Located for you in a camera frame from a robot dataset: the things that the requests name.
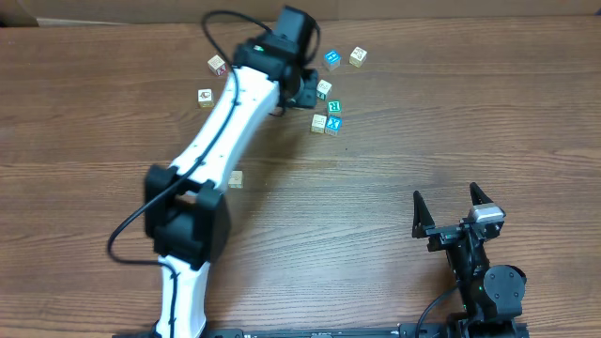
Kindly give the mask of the blue X block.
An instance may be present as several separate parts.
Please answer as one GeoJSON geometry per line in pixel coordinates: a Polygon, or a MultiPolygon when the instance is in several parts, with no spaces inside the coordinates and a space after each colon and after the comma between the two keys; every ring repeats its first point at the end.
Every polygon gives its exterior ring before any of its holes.
{"type": "Polygon", "coordinates": [[[335,115],[330,115],[327,119],[324,132],[335,136],[339,133],[342,126],[342,119],[335,115]]]}

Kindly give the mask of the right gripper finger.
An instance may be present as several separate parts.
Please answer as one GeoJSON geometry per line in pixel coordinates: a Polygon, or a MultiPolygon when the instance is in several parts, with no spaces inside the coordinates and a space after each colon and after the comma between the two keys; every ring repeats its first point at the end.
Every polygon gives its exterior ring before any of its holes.
{"type": "Polygon", "coordinates": [[[470,184],[470,198],[474,206],[492,203],[492,199],[484,193],[476,182],[471,182],[470,184]]]}
{"type": "Polygon", "coordinates": [[[419,191],[413,193],[413,206],[414,216],[411,234],[414,238],[426,238],[428,232],[434,229],[436,225],[419,191]]]}

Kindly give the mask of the plain wooden block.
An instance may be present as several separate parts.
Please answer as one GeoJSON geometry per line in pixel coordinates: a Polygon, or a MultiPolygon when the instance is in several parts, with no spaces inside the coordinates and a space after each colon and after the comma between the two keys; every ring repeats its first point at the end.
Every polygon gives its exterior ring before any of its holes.
{"type": "Polygon", "coordinates": [[[325,115],[313,115],[311,132],[324,133],[328,118],[325,115]]]}

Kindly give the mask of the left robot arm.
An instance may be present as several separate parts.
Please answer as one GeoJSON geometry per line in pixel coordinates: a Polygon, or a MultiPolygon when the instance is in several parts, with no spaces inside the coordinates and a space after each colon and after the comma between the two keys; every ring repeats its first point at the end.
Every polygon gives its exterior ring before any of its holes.
{"type": "Polygon", "coordinates": [[[162,268],[162,312],[155,337],[199,337],[208,269],[221,255],[231,221],[228,181],[265,117],[276,108],[316,106],[320,42],[316,20],[284,7],[275,28],[236,47],[222,95],[204,126],[168,167],[145,177],[145,231],[162,268]]]}

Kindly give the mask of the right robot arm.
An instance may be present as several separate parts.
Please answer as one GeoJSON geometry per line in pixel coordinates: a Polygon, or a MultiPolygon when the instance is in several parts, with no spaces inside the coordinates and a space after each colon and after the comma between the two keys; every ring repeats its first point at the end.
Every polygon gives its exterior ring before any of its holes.
{"type": "Polygon", "coordinates": [[[470,184],[472,207],[456,225],[437,227],[419,192],[413,193],[412,236],[426,238],[430,252],[446,252],[455,276],[455,286],[433,300],[423,311],[414,330],[416,337],[526,338],[528,326],[516,322],[522,315],[526,274],[516,266],[492,266],[485,243],[501,234],[506,213],[474,182],[470,184]],[[462,299],[463,311],[448,315],[446,322],[426,327],[429,312],[454,292],[462,299]]]}

